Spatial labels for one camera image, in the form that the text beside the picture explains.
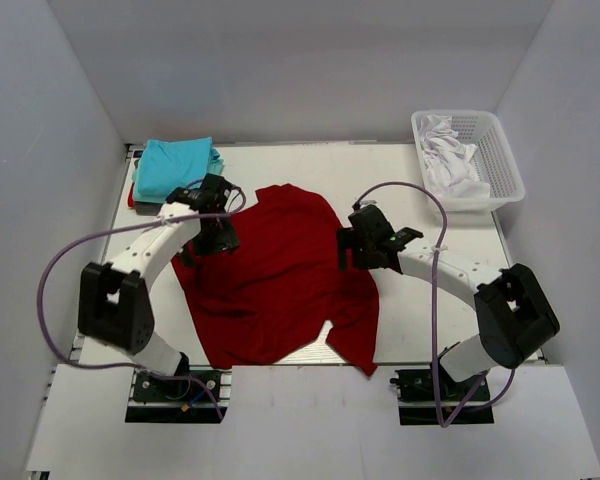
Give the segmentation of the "dark red t-shirt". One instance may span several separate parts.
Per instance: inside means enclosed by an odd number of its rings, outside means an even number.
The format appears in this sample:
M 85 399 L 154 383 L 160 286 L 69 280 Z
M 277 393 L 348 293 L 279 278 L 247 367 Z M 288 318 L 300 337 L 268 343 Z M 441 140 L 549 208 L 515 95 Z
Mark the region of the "dark red t-shirt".
M 365 270 L 340 270 L 341 223 L 319 194 L 291 184 L 256 192 L 231 223 L 232 253 L 173 257 L 196 333 L 214 368 L 273 364 L 317 339 L 371 376 L 379 294 Z

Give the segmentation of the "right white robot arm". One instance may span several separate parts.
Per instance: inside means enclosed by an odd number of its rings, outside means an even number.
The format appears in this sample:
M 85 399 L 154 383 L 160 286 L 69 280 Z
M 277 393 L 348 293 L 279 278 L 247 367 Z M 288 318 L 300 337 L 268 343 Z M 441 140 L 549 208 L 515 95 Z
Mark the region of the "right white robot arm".
M 497 269 L 437 248 L 417 230 L 394 230 L 374 205 L 355 210 L 349 222 L 336 233 L 340 268 L 391 269 L 427 281 L 475 311 L 478 333 L 445 349 L 431 374 L 439 396 L 457 397 L 469 378 L 494 367 L 516 369 L 559 333 L 559 321 L 529 267 Z

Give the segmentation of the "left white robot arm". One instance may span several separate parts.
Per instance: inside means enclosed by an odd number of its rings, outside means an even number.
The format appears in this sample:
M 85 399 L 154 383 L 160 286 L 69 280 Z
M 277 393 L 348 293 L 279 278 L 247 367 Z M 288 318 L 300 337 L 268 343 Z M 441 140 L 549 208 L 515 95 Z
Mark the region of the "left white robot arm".
M 179 399 L 191 387 L 186 355 L 155 332 L 150 291 L 173 257 L 183 263 L 236 250 L 240 240 L 227 206 L 241 189 L 216 174 L 178 187 L 161 206 L 152 226 L 105 264 L 90 263 L 81 273 L 78 330 L 126 355 L 135 367 L 157 376 L 157 387 Z

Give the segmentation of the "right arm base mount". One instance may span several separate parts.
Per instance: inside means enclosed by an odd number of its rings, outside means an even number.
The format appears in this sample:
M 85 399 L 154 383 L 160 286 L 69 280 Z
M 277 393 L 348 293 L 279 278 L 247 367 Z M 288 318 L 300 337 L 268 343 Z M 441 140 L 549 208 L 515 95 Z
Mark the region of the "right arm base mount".
M 447 420 L 460 401 L 470 392 L 479 375 L 468 380 L 454 382 L 443 370 L 440 370 L 440 402 L 442 417 Z M 395 389 L 398 401 L 399 423 L 401 426 L 438 426 L 435 410 L 434 382 L 430 368 L 396 370 L 389 380 Z M 473 396 L 455 417 L 454 425 L 494 424 L 491 407 L 479 409 L 479 406 L 491 399 L 489 386 L 483 379 Z

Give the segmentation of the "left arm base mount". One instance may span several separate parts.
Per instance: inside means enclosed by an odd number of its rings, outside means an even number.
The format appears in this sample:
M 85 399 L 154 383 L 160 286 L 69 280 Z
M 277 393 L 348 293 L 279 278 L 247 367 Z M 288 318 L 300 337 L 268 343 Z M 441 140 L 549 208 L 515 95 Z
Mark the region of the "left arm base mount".
M 212 393 L 222 415 L 230 400 L 231 371 L 204 367 L 192 369 Z M 125 422 L 130 424 L 209 424 L 221 423 L 216 408 L 204 388 L 192 380 L 166 382 L 146 372 L 132 377 Z

